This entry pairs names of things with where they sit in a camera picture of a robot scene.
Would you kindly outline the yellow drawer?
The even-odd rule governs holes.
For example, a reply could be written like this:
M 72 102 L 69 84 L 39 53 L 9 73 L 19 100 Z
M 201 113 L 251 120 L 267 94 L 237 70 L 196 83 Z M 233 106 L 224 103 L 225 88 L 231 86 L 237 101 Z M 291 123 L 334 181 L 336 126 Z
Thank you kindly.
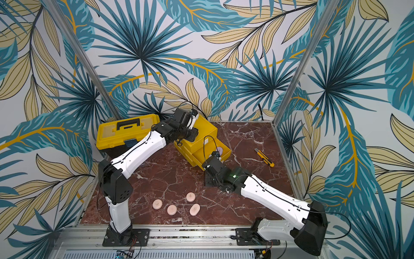
M 220 155 L 217 151 L 217 147 L 223 148 L 223 154 Z M 231 155 L 231 150 L 225 146 L 220 140 L 212 139 L 211 137 L 206 137 L 202 147 L 192 154 L 192 159 L 196 166 L 198 166 L 202 171 L 202 164 L 211 156 L 216 156 L 221 162 L 226 161 Z

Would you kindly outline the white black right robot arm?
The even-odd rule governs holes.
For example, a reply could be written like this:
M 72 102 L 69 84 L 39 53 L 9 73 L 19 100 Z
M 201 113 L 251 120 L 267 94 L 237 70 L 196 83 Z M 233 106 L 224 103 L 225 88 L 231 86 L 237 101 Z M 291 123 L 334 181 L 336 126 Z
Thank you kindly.
M 204 165 L 205 174 L 213 178 L 223 192 L 235 193 L 270 209 L 286 220 L 277 226 L 261 219 L 253 228 L 265 241 L 293 241 L 304 252 L 319 256 L 322 252 L 328 221 L 324 206 L 295 199 L 260 180 L 247 170 L 237 167 Z

